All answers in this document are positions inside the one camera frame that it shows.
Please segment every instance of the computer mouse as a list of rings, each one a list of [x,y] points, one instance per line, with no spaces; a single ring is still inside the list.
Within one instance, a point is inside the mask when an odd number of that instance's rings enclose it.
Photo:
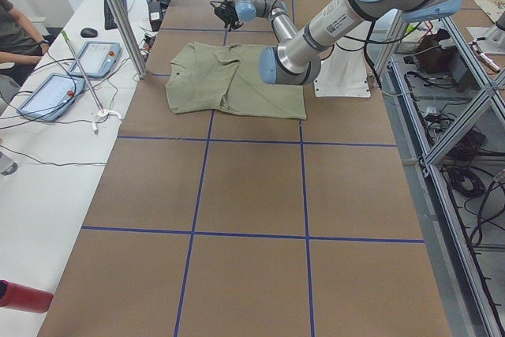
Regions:
[[[96,37],[98,35],[98,31],[93,28],[83,28],[82,31],[80,31],[80,36],[84,37],[85,39],[91,38],[91,37]]]

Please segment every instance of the red bottle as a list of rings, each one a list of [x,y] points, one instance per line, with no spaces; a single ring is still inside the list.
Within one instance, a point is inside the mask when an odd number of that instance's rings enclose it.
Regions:
[[[44,313],[49,309],[53,294],[0,280],[0,307]]]

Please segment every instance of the white desk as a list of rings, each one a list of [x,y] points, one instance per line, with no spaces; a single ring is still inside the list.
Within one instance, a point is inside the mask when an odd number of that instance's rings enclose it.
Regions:
[[[129,8],[133,4],[129,20],[135,37],[140,42],[144,31],[139,27],[150,29],[147,5],[145,0],[127,2]],[[77,51],[85,42],[80,37],[80,30],[84,27],[97,29],[98,41],[118,41],[122,45],[118,63],[128,58],[119,31],[103,30],[103,0],[84,0],[65,26]],[[61,36],[50,48],[50,54],[55,59],[72,57]],[[46,55],[39,65],[49,62],[52,59]],[[35,89],[50,73],[63,73],[63,70],[57,64],[38,70],[28,78],[22,90]],[[137,86],[137,78],[133,64],[128,61],[110,79],[118,88],[112,109],[123,116]],[[97,90],[105,108],[110,106],[115,92],[107,82]],[[13,105],[18,107],[25,99],[26,95],[19,95],[14,98]],[[59,121],[96,120],[96,111],[91,94],[86,92]],[[9,107],[0,120],[0,128],[25,121],[23,118],[4,119],[16,115],[16,111]],[[0,129],[0,138],[7,148],[44,162],[105,163],[120,123],[116,117],[109,117],[103,124],[99,124],[99,134],[95,135],[91,124],[84,122],[68,125],[29,122],[11,129]],[[16,173],[0,176],[0,279],[54,293],[102,175],[103,166],[40,165],[2,148],[0,151],[14,159],[19,166]],[[44,317],[45,313],[39,315],[0,309],[0,334],[33,337],[37,335]]]

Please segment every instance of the person's arm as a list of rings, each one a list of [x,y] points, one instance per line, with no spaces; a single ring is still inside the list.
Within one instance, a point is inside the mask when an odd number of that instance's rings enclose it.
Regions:
[[[0,51],[0,63],[13,62],[20,65],[36,65],[40,59],[42,57],[38,55],[22,55]]]
[[[48,43],[42,43],[44,41],[44,38],[42,35],[37,31],[35,26],[32,24],[32,22],[22,13],[20,10],[18,10],[16,7],[13,7],[9,11],[9,15],[14,19],[14,21],[17,22],[17,24],[22,27],[37,43],[40,44],[40,48],[42,49],[42,54],[46,54],[47,50],[49,49],[49,44]]]

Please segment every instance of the tablet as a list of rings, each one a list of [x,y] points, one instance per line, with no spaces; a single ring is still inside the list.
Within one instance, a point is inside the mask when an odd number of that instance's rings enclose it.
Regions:
[[[83,89],[83,78],[53,73],[17,108],[17,113],[52,122],[68,110]]]
[[[89,78],[102,79],[114,66],[120,51],[119,43],[88,41],[80,49],[77,57]],[[69,74],[82,77],[79,66],[75,62],[70,67]]]

